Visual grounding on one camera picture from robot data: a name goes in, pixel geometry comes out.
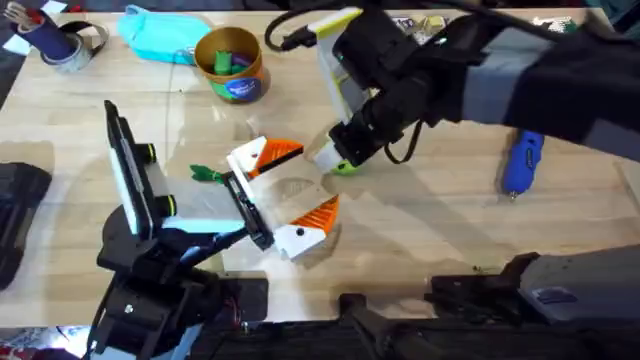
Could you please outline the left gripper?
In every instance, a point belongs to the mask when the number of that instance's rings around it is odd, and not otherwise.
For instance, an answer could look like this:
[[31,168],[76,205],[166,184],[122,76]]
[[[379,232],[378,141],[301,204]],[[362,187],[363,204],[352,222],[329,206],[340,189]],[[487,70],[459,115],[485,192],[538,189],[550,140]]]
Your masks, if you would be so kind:
[[[304,152],[304,146],[288,139],[258,137],[231,152],[231,158],[249,180]],[[169,178],[157,165],[148,168],[157,199],[159,228],[179,232],[194,240],[233,233],[249,236],[262,250],[274,243],[290,260],[322,244],[333,230],[339,212],[339,196],[279,226],[273,233],[249,197],[243,175],[216,174],[211,181]]]

